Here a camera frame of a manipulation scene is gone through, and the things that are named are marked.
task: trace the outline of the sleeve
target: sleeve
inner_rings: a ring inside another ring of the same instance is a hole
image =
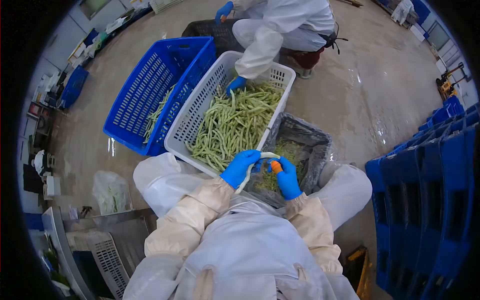
[[[159,218],[157,229],[145,240],[145,256],[190,255],[200,243],[205,228],[228,208],[233,188],[220,177],[206,180]]]
[[[130,278],[123,300],[166,300],[179,283],[183,259],[175,254],[145,257]]]
[[[245,49],[243,57],[235,63],[238,75],[255,79],[268,70],[282,47],[282,34],[300,27],[318,10],[317,6],[314,0],[270,0],[264,24],[255,32],[253,43]]]
[[[287,219],[297,229],[322,270],[342,274],[343,268],[338,261],[340,247],[333,244],[332,224],[320,199],[302,193],[288,201]]]
[[[233,10],[244,12],[250,7],[266,1],[267,0],[232,0]]]

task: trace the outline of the stacked blue crates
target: stacked blue crates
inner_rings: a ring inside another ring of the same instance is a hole
[[[440,299],[470,248],[479,104],[367,162],[377,285],[394,299]]]
[[[442,123],[446,119],[463,113],[463,106],[460,104],[458,97],[453,95],[444,101],[444,106],[432,112],[432,115],[427,118],[427,121],[420,125],[419,131],[428,129],[433,125]]]

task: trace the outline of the white plastic crate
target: white plastic crate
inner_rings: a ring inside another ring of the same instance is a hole
[[[185,141],[191,144],[196,140],[198,127],[204,119],[204,112],[210,107],[210,101],[216,95],[217,85],[225,89],[226,85],[233,79],[234,72],[232,69],[235,67],[235,62],[242,55],[242,53],[236,51],[226,51],[220,55],[183,104],[164,141],[167,151],[212,177],[220,173],[200,160],[191,157],[190,151],[185,146]],[[262,149],[276,117],[285,109],[294,80],[295,71],[278,63],[273,63],[270,69],[256,79],[256,81],[270,81],[273,85],[285,90],[265,133],[258,143],[257,150]]]
[[[183,0],[150,0],[150,6],[155,14],[158,14],[175,4],[182,2]]]

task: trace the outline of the plastic liner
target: plastic liner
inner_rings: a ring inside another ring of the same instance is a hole
[[[272,126],[262,152],[275,152],[276,143],[280,139],[294,141],[299,145],[296,155],[300,156],[300,163],[303,165],[302,172],[297,172],[300,189],[307,195],[318,191],[320,173],[330,152],[332,137],[303,119],[281,112]],[[253,173],[245,190],[274,208],[285,206],[281,193],[256,187],[263,180],[262,174],[262,170]]]

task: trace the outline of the blue plastic pallet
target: blue plastic pallet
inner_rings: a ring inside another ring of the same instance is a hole
[[[380,288],[386,290],[390,256],[390,233],[388,229],[388,212],[385,204],[385,186],[380,174],[380,160],[378,158],[367,162],[365,164],[365,172],[372,182],[372,202],[377,233],[376,283]]]
[[[440,299],[468,254],[476,104],[365,165],[377,231],[377,285]]]
[[[160,40],[145,53],[123,85],[103,132],[141,155],[165,152],[167,132],[192,90],[215,62],[211,36]],[[158,117],[148,143],[148,116],[176,84]]]

